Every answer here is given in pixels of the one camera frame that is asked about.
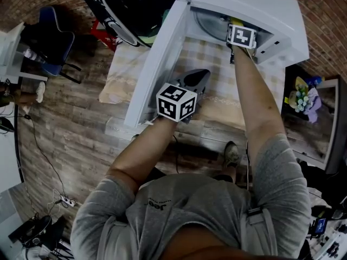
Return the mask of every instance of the wooden floor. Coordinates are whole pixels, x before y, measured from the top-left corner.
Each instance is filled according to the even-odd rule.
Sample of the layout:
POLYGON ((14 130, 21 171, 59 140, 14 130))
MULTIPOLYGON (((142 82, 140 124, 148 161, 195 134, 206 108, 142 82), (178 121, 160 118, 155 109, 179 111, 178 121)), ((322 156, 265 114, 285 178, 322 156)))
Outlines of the wooden floor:
MULTIPOLYGON (((82 84, 72 83, 62 77, 51 77, 46 85, 43 102, 36 104, 30 111, 38 145, 59 173, 67 196, 79 204, 94 190, 131 138, 143 130, 143 127, 130 129, 123 125, 128 107, 126 104, 109 105, 98 101, 113 53, 101 43, 98 43, 94 56, 84 52, 80 49, 70 57, 70 62, 80 66, 82 72, 65 69, 69 75, 82 79, 82 84)), ((23 80, 22 89, 33 90, 37 84, 36 81, 23 80)), ((44 216, 48 212, 47 203, 53 200, 53 189, 62 193, 62 186, 36 147, 33 132, 31 120, 18 118, 22 171, 34 210, 44 216)), ((246 137, 239 129, 215 122, 192 121, 189 125, 180 124, 175 136, 178 146, 173 140, 157 165, 167 174, 176 173, 177 147, 180 173, 212 175, 220 171, 223 164, 222 153, 229 140, 239 146, 242 163, 246 162, 246 137), (200 147, 199 149, 203 147, 209 151, 199 152, 199 149, 184 144, 200 147)), ((244 166, 238 169, 237 179, 241 186, 244 185, 244 166)), ((10 193, 23 221, 34 215, 24 184, 12 188, 10 193)), ((78 208, 79 205, 67 209, 62 207, 55 215, 55 218, 64 215, 68 220, 66 236, 70 234, 78 208)), ((51 214, 58 209, 55 206, 51 214)))

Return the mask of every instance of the foot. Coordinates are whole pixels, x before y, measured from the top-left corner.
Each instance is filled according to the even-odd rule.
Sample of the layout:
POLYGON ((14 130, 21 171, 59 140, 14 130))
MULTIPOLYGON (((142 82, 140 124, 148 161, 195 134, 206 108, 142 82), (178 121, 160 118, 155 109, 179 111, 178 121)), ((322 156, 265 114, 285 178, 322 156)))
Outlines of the foot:
POLYGON ((44 84, 44 82, 40 82, 37 90, 36 90, 36 94, 37 94, 37 98, 36 98, 36 101, 38 103, 41 103, 42 100, 43 100, 43 94, 44 94, 44 91, 46 90, 46 85, 44 84))
POLYGON ((233 141, 228 142, 224 149, 224 168, 236 167, 239 161, 240 154, 237 145, 233 141))
POLYGON ((24 105, 24 106, 22 107, 22 109, 23 109, 23 111, 25 112, 25 114, 28 115, 29 112, 30 112, 31 106, 24 105))
POLYGON ((233 182, 236 182, 236 167, 240 162, 240 154, 237 145, 230 141, 224 149, 224 164, 221 174, 231 176, 233 182))

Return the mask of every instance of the blue chair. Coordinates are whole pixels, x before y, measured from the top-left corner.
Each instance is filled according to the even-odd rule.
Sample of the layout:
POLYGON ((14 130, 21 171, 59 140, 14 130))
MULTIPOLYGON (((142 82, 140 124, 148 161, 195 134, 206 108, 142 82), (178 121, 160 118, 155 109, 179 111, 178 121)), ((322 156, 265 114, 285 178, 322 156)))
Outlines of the blue chair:
POLYGON ((65 64, 81 71, 79 67, 65 62, 75 40, 75 34, 71 31, 62 31, 60 29, 55 9, 52 6, 46 6, 40 9, 40 17, 37 25, 41 28, 45 28, 51 36, 46 41, 41 40, 41 51, 52 52, 52 50, 54 50, 54 56, 51 55, 46 57, 46 63, 41 64, 42 69, 51 75, 61 75, 80 84, 81 81, 78 81, 61 71, 65 64))

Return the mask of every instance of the electronic device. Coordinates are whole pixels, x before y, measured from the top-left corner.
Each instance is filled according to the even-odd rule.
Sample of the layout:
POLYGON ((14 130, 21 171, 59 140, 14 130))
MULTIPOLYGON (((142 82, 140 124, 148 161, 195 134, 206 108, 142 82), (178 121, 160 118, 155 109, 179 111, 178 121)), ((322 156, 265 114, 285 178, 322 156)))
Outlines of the electronic device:
MULTIPOLYGON (((156 94, 171 81, 186 37, 225 46, 231 18, 256 31, 253 60, 259 68, 283 70, 309 58, 296 0, 176 0, 147 56, 124 124, 137 127, 156 116, 156 94)), ((283 72, 277 76, 285 79, 283 72)))
POLYGON ((324 234, 326 229, 327 219, 317 218, 313 221, 309 228, 310 238, 318 238, 320 235, 324 234))

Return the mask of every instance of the red object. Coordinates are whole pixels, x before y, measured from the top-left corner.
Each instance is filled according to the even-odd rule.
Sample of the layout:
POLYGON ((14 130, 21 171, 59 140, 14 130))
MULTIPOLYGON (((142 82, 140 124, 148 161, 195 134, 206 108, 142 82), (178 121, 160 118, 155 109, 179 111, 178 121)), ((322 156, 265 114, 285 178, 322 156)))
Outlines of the red object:
POLYGON ((98 20, 95 20, 91 34, 99 39, 104 45, 108 46, 111 50, 115 51, 115 48, 117 47, 115 43, 117 38, 109 34, 98 20))

